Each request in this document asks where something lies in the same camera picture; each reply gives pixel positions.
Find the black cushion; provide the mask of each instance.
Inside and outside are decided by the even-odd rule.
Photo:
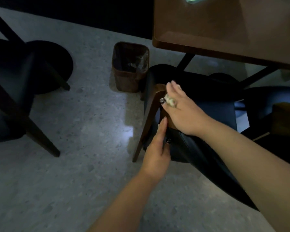
[[[0,39],[0,85],[27,114],[36,88],[35,55]],[[0,142],[17,139],[26,131],[0,113]]]
[[[155,84],[175,80],[182,89],[210,117],[233,129],[237,129],[234,107],[235,89],[233,83],[201,74],[177,71],[169,65],[156,65],[149,69],[145,87],[146,109],[149,95]],[[150,144],[158,128],[159,111],[153,122],[144,149]],[[167,129],[166,136],[171,139],[171,159],[189,162],[208,179],[239,201],[256,208],[251,199],[240,187],[235,177],[225,166],[217,153],[200,138]]]
[[[266,86],[249,88],[244,90],[243,98],[249,124],[253,125],[269,115],[275,103],[290,103],[290,87]]]

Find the brown tabletop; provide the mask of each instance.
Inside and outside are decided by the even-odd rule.
[[[290,0],[155,0],[157,48],[290,69]]]

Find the trash can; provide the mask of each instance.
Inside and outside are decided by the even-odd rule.
[[[140,44],[117,42],[113,50],[112,74],[119,91],[137,93],[149,68],[149,49]]]

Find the forearm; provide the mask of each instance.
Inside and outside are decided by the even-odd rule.
[[[211,120],[200,137],[221,157],[277,231],[290,231],[290,164]]]
[[[135,176],[87,232],[136,231],[155,183],[143,173]]]

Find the dark painted fingernail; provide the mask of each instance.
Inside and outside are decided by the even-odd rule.
[[[161,104],[164,104],[164,103],[166,102],[166,100],[165,100],[165,98],[160,98],[159,102],[160,102]]]

